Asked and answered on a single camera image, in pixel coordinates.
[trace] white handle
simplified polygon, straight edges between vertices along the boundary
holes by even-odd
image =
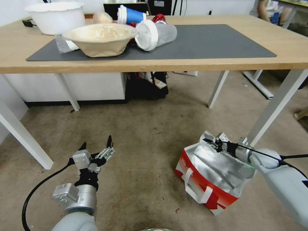
[[[187,169],[187,172],[185,174],[184,182],[185,182],[185,191],[199,204],[205,204],[208,202],[213,189],[209,186],[206,186],[205,192],[202,196],[197,195],[189,186],[188,186],[188,180],[190,176],[192,175],[193,171],[191,168]]]

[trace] plastic cup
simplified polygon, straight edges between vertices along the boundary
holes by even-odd
[[[152,51],[165,43],[176,39],[177,30],[174,25],[154,23],[151,20],[144,20],[136,26],[137,45],[145,50]]]
[[[118,8],[118,23],[120,24],[139,23],[146,19],[146,13],[129,9],[123,5]]]

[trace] table leg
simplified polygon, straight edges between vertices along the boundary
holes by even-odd
[[[289,25],[290,25],[292,19],[294,18],[295,14],[296,14],[296,9],[295,9],[295,7],[293,7],[292,10],[290,11],[285,23],[283,24],[282,28],[287,29],[289,27]]]
[[[208,108],[213,108],[214,103],[218,97],[218,94],[222,88],[222,85],[224,84],[226,77],[228,75],[229,71],[222,71],[218,77],[218,80],[216,82],[215,88],[212,92],[212,95],[210,97],[210,100],[208,102]]]
[[[289,72],[286,79],[279,87],[278,92],[266,106],[265,110],[262,112],[259,119],[249,132],[247,138],[251,146],[254,146],[259,141],[261,136],[266,132],[268,127],[278,116],[279,112],[284,108],[307,76],[308,69],[291,70]]]
[[[65,76],[61,73],[55,73],[57,80],[59,81],[64,93],[68,97],[75,111],[79,111],[80,106],[76,100],[75,94],[72,92],[68,82],[65,79]]]
[[[272,99],[273,94],[267,90],[259,81],[258,78],[262,74],[263,70],[257,70],[255,74],[252,74],[249,71],[244,71],[243,75],[266,97],[266,99]]]
[[[53,161],[42,147],[31,136],[27,129],[17,119],[13,112],[0,100],[0,122],[12,133],[13,136],[30,152],[30,154],[45,169],[51,169]]]

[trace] white plastic bowl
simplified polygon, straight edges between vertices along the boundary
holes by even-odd
[[[109,57],[124,52],[136,29],[117,23],[92,24],[62,34],[66,40],[75,43],[87,56]]]
[[[83,3],[41,3],[25,8],[44,34],[62,34],[67,30],[85,25]]]

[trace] white cup lid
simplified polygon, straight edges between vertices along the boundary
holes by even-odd
[[[151,20],[143,20],[136,26],[137,36],[135,37],[137,45],[145,50],[153,50],[158,42],[158,31],[155,23]]]

